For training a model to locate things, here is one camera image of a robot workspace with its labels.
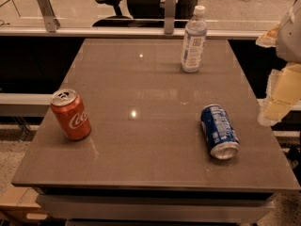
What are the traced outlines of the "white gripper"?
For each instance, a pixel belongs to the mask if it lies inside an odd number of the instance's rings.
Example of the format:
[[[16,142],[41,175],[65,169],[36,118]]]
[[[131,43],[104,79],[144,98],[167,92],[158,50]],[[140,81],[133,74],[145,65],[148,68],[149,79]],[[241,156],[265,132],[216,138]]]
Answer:
[[[295,0],[280,24],[260,35],[256,44],[276,46],[277,56],[288,61],[281,71],[271,71],[258,116],[261,125],[274,126],[301,100],[301,0]]]

